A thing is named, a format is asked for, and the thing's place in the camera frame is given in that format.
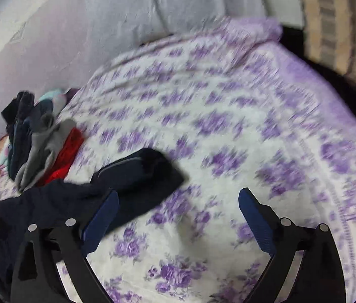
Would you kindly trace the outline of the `dark navy pants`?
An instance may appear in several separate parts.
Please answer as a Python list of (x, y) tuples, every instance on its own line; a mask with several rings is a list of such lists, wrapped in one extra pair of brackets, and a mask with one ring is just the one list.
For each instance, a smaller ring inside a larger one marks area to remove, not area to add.
[(179, 169), (161, 152), (143, 148), (114, 161), (83, 184), (61, 179), (0, 200), (0, 295), (9, 299), (18, 250), (30, 224), (52, 228), (92, 211), (105, 194), (115, 192), (118, 209), (104, 236), (156, 208), (183, 184)]

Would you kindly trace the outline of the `red folded garment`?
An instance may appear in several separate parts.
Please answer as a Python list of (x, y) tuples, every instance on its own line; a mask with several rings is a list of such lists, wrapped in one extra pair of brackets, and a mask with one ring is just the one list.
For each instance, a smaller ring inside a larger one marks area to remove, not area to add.
[(54, 180), (65, 179), (84, 141), (85, 138), (81, 131), (74, 127), (57, 155), (55, 163), (35, 186), (42, 187)]

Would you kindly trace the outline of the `grey folded garment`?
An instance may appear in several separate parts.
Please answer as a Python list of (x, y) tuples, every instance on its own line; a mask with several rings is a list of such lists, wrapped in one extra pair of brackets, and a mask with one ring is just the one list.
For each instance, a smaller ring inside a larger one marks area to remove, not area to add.
[(43, 114), (32, 123), (29, 156), (15, 177), (18, 192), (32, 188), (52, 168), (76, 125), (71, 118), (57, 122), (52, 113)]

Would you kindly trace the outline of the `dark blue folded jeans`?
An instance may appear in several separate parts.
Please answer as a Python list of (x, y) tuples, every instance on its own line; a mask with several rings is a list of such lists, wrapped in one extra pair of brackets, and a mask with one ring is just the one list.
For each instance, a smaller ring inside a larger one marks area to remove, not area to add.
[(41, 117), (52, 114), (53, 102), (44, 99), (35, 104), (35, 95), (21, 91), (2, 111), (9, 138), (8, 175), (15, 180), (19, 169), (27, 162), (34, 131), (41, 128)]

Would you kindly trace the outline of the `pastel patterned folded cloth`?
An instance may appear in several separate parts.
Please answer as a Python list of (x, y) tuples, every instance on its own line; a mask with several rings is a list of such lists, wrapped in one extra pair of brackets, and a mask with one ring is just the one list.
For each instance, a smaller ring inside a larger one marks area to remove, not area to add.
[(26, 123), (26, 134), (29, 138), (33, 129), (41, 127), (40, 118), (42, 116), (49, 114), (56, 118), (66, 104), (67, 97), (60, 89), (47, 92), (37, 102), (35, 102), (34, 94), (28, 91), (19, 92), (17, 97), (1, 112), (2, 117), (7, 122), (7, 138), (0, 152), (0, 168), (8, 166), (11, 141), (18, 119), (21, 120), (21, 124)]

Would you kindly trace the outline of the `purple floral bedspread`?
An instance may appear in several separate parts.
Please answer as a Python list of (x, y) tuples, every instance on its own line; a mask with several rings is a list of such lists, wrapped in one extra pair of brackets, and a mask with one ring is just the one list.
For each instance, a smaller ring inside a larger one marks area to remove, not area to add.
[(163, 39), (98, 70), (56, 117), (85, 138), (67, 182), (141, 148), (185, 175), (89, 255), (118, 302), (243, 299), (268, 261), (241, 219), (243, 187), (301, 225), (327, 222), (356, 300), (356, 118), (280, 35), (274, 20), (233, 19)]

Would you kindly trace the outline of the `white embroidered headboard cover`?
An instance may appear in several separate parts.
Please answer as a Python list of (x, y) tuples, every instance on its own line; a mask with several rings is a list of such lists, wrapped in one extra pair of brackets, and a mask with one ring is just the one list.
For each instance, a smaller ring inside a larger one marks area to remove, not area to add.
[(1, 111), (19, 91), (83, 86), (124, 51), (225, 16), (304, 24), (300, 0), (0, 0), (0, 133)]

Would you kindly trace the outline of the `beige checked curtain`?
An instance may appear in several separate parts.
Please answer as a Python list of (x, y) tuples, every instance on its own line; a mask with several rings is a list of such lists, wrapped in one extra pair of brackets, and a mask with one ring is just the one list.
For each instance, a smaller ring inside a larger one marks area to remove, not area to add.
[(305, 55), (356, 83), (356, 0), (301, 0)]

